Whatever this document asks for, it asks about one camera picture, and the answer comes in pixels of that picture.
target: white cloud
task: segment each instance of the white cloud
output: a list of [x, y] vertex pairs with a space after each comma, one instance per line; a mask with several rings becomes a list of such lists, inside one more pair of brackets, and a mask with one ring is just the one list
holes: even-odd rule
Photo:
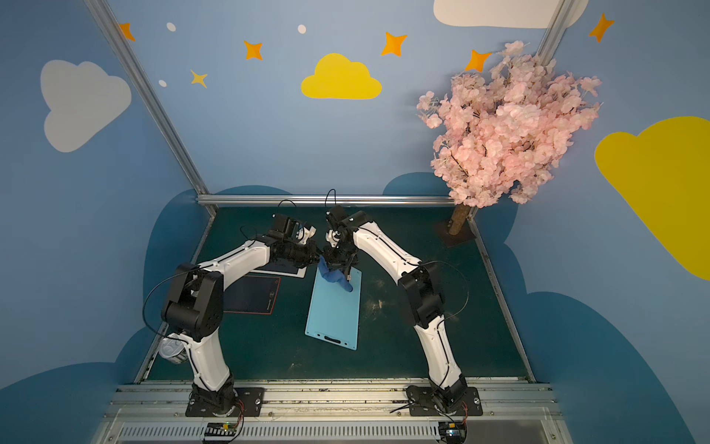
[[40, 86], [51, 110], [45, 119], [45, 135], [63, 153], [87, 143], [131, 104], [126, 81], [91, 62], [77, 66], [51, 60], [42, 68]]
[[[584, 12], [588, 0], [577, 2], [567, 26]], [[451, 26], [546, 28], [559, 0], [434, 0], [437, 20]]]

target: blue cloth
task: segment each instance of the blue cloth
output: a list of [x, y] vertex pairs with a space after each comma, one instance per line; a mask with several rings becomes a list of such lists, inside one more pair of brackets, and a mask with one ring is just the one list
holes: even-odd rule
[[346, 291], [353, 291], [353, 286], [350, 285], [347, 279], [345, 279], [343, 272], [328, 268], [328, 264], [325, 263], [325, 258], [323, 256], [320, 257], [320, 261], [318, 262], [318, 271], [320, 271], [320, 275], [323, 276], [323, 279], [326, 281], [337, 282]]

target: yellow star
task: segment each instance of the yellow star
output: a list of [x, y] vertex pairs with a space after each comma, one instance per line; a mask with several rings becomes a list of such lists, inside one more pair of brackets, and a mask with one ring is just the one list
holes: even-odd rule
[[199, 84], [201, 84], [203, 87], [205, 87], [205, 88], [207, 87], [207, 85], [204, 84], [204, 78], [207, 77], [207, 74], [205, 74], [205, 75], [197, 75], [197, 74], [195, 74], [195, 71], [193, 71], [193, 70], [190, 70], [190, 72], [192, 73], [192, 75], [195, 76], [195, 78], [192, 79], [192, 83], [199, 83]]

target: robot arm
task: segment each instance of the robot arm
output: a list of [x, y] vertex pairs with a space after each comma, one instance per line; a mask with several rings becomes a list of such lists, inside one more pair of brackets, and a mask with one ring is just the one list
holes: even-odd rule
[[327, 213], [330, 243], [324, 257], [331, 269], [340, 269], [349, 278], [357, 263], [357, 252], [372, 256], [402, 288], [400, 312], [412, 325], [422, 343], [434, 400], [445, 413], [466, 392], [466, 379], [454, 360], [444, 325], [444, 296], [434, 263], [423, 264], [387, 237], [364, 212], [348, 215], [338, 206]]
[[224, 290], [277, 258], [298, 268], [317, 264], [320, 251], [313, 234], [314, 227], [274, 215], [266, 234], [211, 261], [177, 268], [161, 317], [180, 331], [170, 337], [185, 343], [195, 376], [186, 416], [231, 416], [235, 412], [233, 380], [219, 344]]

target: black cable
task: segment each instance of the black cable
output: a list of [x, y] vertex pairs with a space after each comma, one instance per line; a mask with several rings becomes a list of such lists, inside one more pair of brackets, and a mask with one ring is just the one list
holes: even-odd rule
[[328, 194], [325, 195], [325, 202], [323, 202], [323, 206], [328, 208], [328, 196], [330, 196], [330, 192], [333, 192], [333, 202], [335, 202], [335, 205], [338, 205], [338, 193], [335, 190], [335, 188], [331, 188], [328, 190]]
[[454, 423], [454, 427], [456, 427], [456, 430], [459, 431], [459, 437], [460, 437], [461, 439], [463, 439], [464, 436], [461, 434], [461, 429], [459, 428], [459, 425], [456, 424], [456, 421], [454, 421], [454, 420], [451, 418], [451, 416], [449, 416], [449, 415], [445, 414], [444, 412], [442, 412], [441, 410], [439, 410], [439, 407], [436, 407], [436, 405], [434, 405], [434, 408], [437, 409], [437, 411], [438, 411], [440, 414], [446, 416], [446, 417], [449, 419], [449, 421], [451, 421], [452, 423]]
[[279, 207], [281, 206], [281, 204], [284, 203], [284, 202], [291, 202], [294, 207], [298, 208], [298, 206], [297, 206], [291, 199], [284, 199], [284, 200], [282, 200], [281, 202], [278, 203], [278, 205], [276, 205], [276, 207], [279, 208]]
[[150, 290], [150, 291], [148, 292], [148, 295], [146, 296], [146, 299], [143, 301], [142, 314], [143, 314], [143, 324], [145, 324], [146, 327], [148, 327], [148, 329], [149, 329], [151, 332], [155, 333], [157, 336], [160, 336], [160, 337], [167, 337], [167, 338], [169, 338], [169, 339], [174, 339], [174, 340], [181, 341], [181, 342], [184, 342], [185, 344], [187, 344], [187, 341], [186, 341], [186, 340], [182, 340], [182, 339], [177, 338], [177, 337], [166, 336], [166, 335], [164, 335], [163, 333], [158, 332], [156, 329], [154, 329], [153, 327], [151, 327], [151, 326], [148, 324], [148, 320], [146, 320], [146, 305], [148, 304], [148, 299], [151, 298], [151, 295], [153, 294], [153, 292], [154, 292], [161, 284], [163, 284], [163, 283], [166, 282], [166, 281], [169, 281], [169, 280], [172, 279], [172, 278], [176, 278], [176, 277], [181, 276], [181, 275], [183, 275], [183, 274], [192, 273], [193, 271], [197, 271], [197, 270], [200, 270], [200, 269], [193, 269], [193, 270], [183, 271], [183, 272], [178, 273], [178, 274], [173, 274], [171, 277], [165, 278], [165, 279], [163, 279], [162, 281], [158, 282], [158, 284], [153, 287], [153, 290]]
[[369, 229], [363, 228], [363, 227], [357, 227], [357, 229], [364, 229], [364, 230], [367, 231], [368, 233], [372, 234], [375, 238], [377, 238], [377, 240], [381, 240], [382, 243], [385, 244], [390, 250], [392, 250], [392, 252], [393, 252], [394, 254], [396, 254], [397, 256], [399, 256], [399, 258], [402, 259], [402, 260], [405, 262], [405, 264], [409, 264], [409, 265], [411, 265], [411, 266], [419, 266], [419, 265], [420, 265], [420, 264], [412, 264], [412, 263], [409, 262], [407, 259], [404, 259], [404, 258], [402, 257], [402, 255], [399, 254], [399, 253], [397, 252], [397, 250], [394, 249], [394, 247], [392, 247], [390, 244], [388, 244], [384, 239], [381, 239], [379, 234], [373, 233], [373, 232], [370, 231]]
[[424, 266], [424, 265], [429, 265], [429, 264], [435, 264], [435, 263], [437, 263], [437, 262], [439, 262], [439, 263], [441, 263], [441, 264], [444, 264], [444, 265], [447, 265], [447, 266], [449, 266], [450, 268], [452, 268], [454, 271], [456, 271], [456, 272], [461, 276], [461, 279], [463, 279], [464, 282], [466, 283], [466, 301], [464, 302], [464, 306], [461, 307], [461, 308], [459, 309], [459, 311], [457, 311], [457, 312], [454, 313], [453, 315], [447, 316], [447, 317], [445, 317], [444, 319], [440, 320], [439, 323], [437, 324], [437, 329], [438, 329], [438, 328], [439, 328], [439, 325], [441, 325], [442, 322], [444, 322], [444, 321], [447, 320], [447, 319], [451, 319], [451, 318], [453, 318], [454, 316], [458, 315], [460, 312], [464, 311], [464, 308], [466, 308], [466, 306], [469, 304], [469, 296], [471, 295], [471, 286], [469, 285], [469, 280], [466, 279], [466, 276], [464, 276], [464, 274], [461, 272], [461, 270], [459, 270], [458, 268], [456, 268], [455, 266], [449, 264], [449, 263], [446, 262], [446, 261], [429, 261], [429, 262], [423, 263], [422, 265]]
[[[464, 280], [464, 282], [466, 283], [466, 301], [464, 302], [464, 306], [461, 307], [461, 308], [459, 309], [459, 311], [457, 311], [457, 312], [454, 313], [453, 315], [447, 316], [447, 317], [444, 317], [443, 319], [441, 319], [441, 320], [439, 321], [439, 323], [437, 324], [436, 328], [435, 328], [435, 330], [437, 331], [437, 336], [439, 337], [439, 341], [440, 341], [441, 344], [442, 344], [442, 349], [444, 350], [444, 357], [446, 358], [446, 364], [447, 364], [447, 366], [446, 366], [446, 373], [444, 374], [444, 378], [442, 378], [442, 382], [441, 382], [441, 384], [443, 384], [444, 381], [446, 381], [446, 378], [449, 376], [449, 370], [451, 370], [451, 361], [449, 361], [449, 355], [448, 355], [448, 353], [446, 353], [446, 347], [444, 347], [444, 340], [442, 339], [441, 332], [439, 331], [439, 326], [440, 326], [446, 319], [451, 319], [451, 318], [453, 318], [454, 316], [458, 315], [460, 312], [464, 311], [464, 308], [466, 308], [466, 306], [469, 304], [469, 296], [470, 296], [470, 294], [471, 294], [471, 286], [469, 285], [469, 281], [468, 281], [468, 279], [466, 279], [466, 276], [464, 276], [464, 274], [463, 274], [458, 268], [456, 268], [455, 266], [449, 264], [449, 263], [446, 262], [446, 261], [429, 261], [429, 262], [423, 263], [422, 266], [424, 266], [424, 265], [429, 265], [429, 264], [435, 264], [435, 263], [437, 263], [437, 262], [440, 262], [441, 264], [444, 264], [444, 265], [448, 265], [450, 268], [454, 269], [454, 270], [461, 276], [461, 278]], [[437, 387], [439, 387], [439, 390], [444, 391], [444, 388], [441, 386], [441, 384], [436, 384], [436, 385], [437, 385]]]
[[413, 402], [408, 402], [408, 403], [406, 403], [405, 405], [403, 405], [403, 406], [401, 406], [401, 407], [397, 407], [397, 408], [395, 408], [394, 410], [390, 410], [390, 413], [395, 413], [397, 410], [402, 410], [402, 409], [404, 409], [404, 408], [409, 408], [409, 407], [414, 406], [414, 405], [415, 405], [415, 403], [413, 403]]
[[[252, 230], [254, 230], [254, 238], [253, 239], [250, 238], [249, 236], [247, 236], [246, 234], [244, 234], [244, 227], [251, 227]], [[256, 237], [259, 234], [259, 231], [253, 225], [242, 225], [241, 227], [239, 227], [239, 232], [241, 233], [242, 236], [244, 236], [246, 238], [246, 240], [251, 241], [251, 243], [249, 245], [247, 245], [245, 248], [249, 248], [252, 245], [254, 245], [254, 242], [256, 242]]]

